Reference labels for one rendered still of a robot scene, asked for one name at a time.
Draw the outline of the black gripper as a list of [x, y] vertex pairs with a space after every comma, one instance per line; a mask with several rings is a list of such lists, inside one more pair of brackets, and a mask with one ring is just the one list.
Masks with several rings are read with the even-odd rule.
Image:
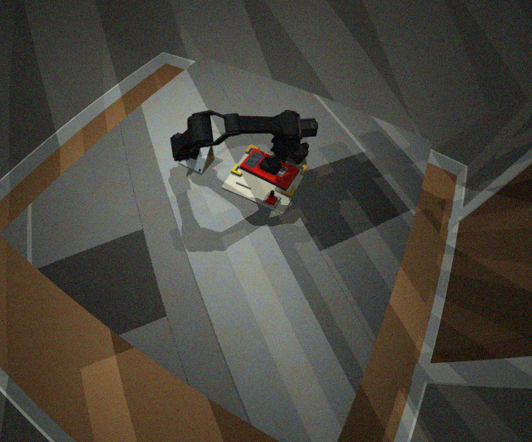
[[275, 157], [272, 159], [270, 157], [265, 157], [263, 161], [260, 163], [261, 170], [265, 170], [266, 172], [269, 172], [270, 174], [277, 175], [277, 173], [281, 170], [283, 167], [281, 165], [281, 160], [285, 163], [287, 158], [284, 157], [284, 154], [286, 150], [288, 149], [288, 146], [290, 146], [293, 143], [293, 140], [290, 140], [286, 143], [278, 142], [275, 139], [275, 136], [271, 140], [272, 143], [274, 143], [273, 147], [271, 148], [271, 151], [274, 152]]

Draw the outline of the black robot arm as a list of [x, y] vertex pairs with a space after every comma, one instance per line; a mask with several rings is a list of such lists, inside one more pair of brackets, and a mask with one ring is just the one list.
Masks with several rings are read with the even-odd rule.
[[[217, 115], [224, 119], [225, 133], [215, 142], [211, 127], [211, 115]], [[286, 143], [293, 140], [288, 146], [284, 157], [288, 156], [300, 164], [308, 155], [309, 144], [304, 142], [297, 144], [297, 139], [304, 137], [315, 137], [317, 134], [318, 122], [316, 119], [300, 119], [300, 114], [296, 111], [285, 110], [274, 117], [267, 116], [238, 116], [237, 113], [220, 114], [212, 110], [194, 113], [188, 117], [187, 130], [176, 133], [170, 139], [172, 146], [172, 157], [174, 161], [197, 159], [199, 149], [206, 146], [220, 144], [228, 137], [241, 134], [272, 133], [278, 142]]]

